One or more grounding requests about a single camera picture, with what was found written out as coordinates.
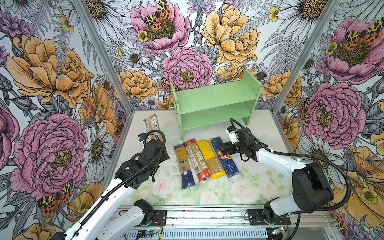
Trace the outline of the blue Barilla spaghetti box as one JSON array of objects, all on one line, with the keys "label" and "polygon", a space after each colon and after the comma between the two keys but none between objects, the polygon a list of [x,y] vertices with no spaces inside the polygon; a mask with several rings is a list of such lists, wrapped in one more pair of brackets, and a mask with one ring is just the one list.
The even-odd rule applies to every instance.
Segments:
[{"label": "blue Barilla spaghetti box", "polygon": [[239,173],[239,170],[229,154],[225,154],[220,150],[220,146],[223,144],[220,137],[210,139],[210,143],[215,150],[215,153],[227,175],[228,178],[231,178]]}]

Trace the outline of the clear grey label spaghetti bag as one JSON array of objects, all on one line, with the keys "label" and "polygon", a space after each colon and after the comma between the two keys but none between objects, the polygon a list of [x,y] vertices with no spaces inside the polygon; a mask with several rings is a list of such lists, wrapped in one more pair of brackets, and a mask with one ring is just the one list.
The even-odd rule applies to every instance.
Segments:
[{"label": "clear grey label spaghetti bag", "polygon": [[[146,125],[147,133],[152,131],[152,130],[160,130],[159,122],[158,122],[158,118],[157,118],[156,114],[153,114],[153,115],[147,117],[146,119],[144,119],[144,123]],[[151,133],[148,136],[148,140],[159,140],[162,142],[163,137],[160,133],[155,132],[155,133]]]}]

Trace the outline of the yellow blue spaghetti bag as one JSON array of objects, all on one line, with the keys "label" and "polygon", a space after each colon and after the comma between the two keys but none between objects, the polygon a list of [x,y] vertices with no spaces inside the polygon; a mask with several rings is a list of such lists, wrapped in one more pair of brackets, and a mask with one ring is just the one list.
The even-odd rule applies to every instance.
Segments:
[{"label": "yellow blue spaghetti bag", "polygon": [[191,167],[188,160],[188,154],[186,151],[186,147],[184,144],[174,146],[174,150],[176,153],[178,166],[181,173],[181,182],[182,189],[187,189],[188,187],[195,186],[194,177],[191,171]]}]

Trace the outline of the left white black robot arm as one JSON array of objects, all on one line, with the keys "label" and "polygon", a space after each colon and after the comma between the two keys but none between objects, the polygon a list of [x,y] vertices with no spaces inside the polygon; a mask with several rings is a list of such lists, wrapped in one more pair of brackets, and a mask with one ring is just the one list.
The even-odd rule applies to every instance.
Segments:
[{"label": "left white black robot arm", "polygon": [[107,189],[80,220],[65,232],[54,234],[54,240],[115,240],[137,226],[148,226],[153,221],[154,208],[145,200],[138,200],[113,221],[111,216],[141,183],[153,178],[160,163],[168,160],[165,140],[150,140],[142,152],[124,162],[115,173]]}]

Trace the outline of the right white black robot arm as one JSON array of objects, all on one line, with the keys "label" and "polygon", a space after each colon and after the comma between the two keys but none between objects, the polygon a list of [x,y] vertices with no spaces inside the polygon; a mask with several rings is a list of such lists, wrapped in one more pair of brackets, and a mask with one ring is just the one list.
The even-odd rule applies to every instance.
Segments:
[{"label": "right white black robot arm", "polygon": [[259,143],[249,129],[228,127],[226,133],[230,141],[220,145],[226,155],[245,155],[246,160],[254,160],[283,174],[292,181],[292,193],[278,197],[264,204],[264,221],[272,224],[288,213],[313,213],[334,199],[331,186],[322,167],[315,162],[305,164],[292,159],[285,153],[271,150],[268,145]]}]

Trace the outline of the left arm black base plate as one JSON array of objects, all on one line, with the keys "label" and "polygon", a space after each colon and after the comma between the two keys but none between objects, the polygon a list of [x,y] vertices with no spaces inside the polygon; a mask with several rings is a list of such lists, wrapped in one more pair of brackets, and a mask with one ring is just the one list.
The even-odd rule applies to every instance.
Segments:
[{"label": "left arm black base plate", "polygon": [[145,214],[141,223],[143,227],[165,227],[167,222],[167,210],[152,210]]}]

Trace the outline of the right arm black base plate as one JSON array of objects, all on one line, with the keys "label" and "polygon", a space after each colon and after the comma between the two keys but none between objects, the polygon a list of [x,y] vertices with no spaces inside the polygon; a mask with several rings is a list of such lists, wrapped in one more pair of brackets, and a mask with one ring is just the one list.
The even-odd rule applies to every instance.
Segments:
[{"label": "right arm black base plate", "polygon": [[288,214],[277,216],[264,209],[248,209],[243,216],[251,226],[289,226],[291,220]]}]

